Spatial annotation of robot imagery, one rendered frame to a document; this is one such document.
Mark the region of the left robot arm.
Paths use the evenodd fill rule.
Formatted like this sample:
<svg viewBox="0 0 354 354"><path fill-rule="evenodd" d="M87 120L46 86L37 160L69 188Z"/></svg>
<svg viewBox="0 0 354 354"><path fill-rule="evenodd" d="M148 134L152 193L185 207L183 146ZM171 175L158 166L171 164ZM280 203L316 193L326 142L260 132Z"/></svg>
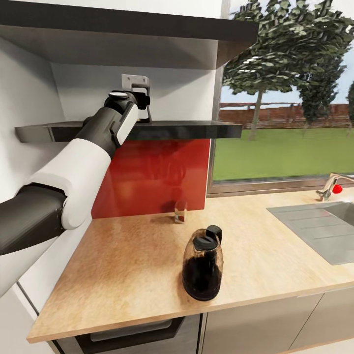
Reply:
<svg viewBox="0 0 354 354"><path fill-rule="evenodd" d="M48 164L30 176L14 198L0 203L0 298L65 232L91 213L108 167L136 124L150 97L132 87L151 79L122 74L122 91L113 90L83 129Z"/></svg>

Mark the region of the electric kettle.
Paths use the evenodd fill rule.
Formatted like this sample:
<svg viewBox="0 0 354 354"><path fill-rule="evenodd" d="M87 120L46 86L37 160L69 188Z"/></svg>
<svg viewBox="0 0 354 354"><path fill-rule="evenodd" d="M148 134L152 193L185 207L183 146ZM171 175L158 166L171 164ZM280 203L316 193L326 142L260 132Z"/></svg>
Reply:
<svg viewBox="0 0 354 354"><path fill-rule="evenodd" d="M222 229L210 225L196 230L186 246L182 282L191 297L209 301L217 296L223 275Z"/></svg>

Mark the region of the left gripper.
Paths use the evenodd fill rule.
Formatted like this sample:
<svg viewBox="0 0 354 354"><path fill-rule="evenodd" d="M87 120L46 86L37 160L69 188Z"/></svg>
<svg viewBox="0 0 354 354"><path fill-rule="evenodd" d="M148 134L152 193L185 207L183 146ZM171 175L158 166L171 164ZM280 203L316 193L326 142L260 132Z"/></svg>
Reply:
<svg viewBox="0 0 354 354"><path fill-rule="evenodd" d="M147 105L150 104L150 97L146 96L144 92L131 92L131 91L116 91L113 90L112 92L126 92L128 93L135 101L135 104L138 106L138 110L145 110ZM111 92L111 93L112 93Z"/></svg>

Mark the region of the bottle of coffee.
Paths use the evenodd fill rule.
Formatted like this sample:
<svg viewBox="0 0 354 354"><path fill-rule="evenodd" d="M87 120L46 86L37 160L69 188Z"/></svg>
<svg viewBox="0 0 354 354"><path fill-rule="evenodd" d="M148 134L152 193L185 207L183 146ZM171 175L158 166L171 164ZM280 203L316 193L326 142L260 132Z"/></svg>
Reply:
<svg viewBox="0 0 354 354"><path fill-rule="evenodd" d="M150 88L144 88L144 87L132 87L133 88L133 92L144 92L146 94L146 96L149 96L149 91ZM145 110L139 110L139 116L137 119L137 123L148 123L151 122L151 115L150 115L150 111L149 111L149 105L147 105Z"/></svg>

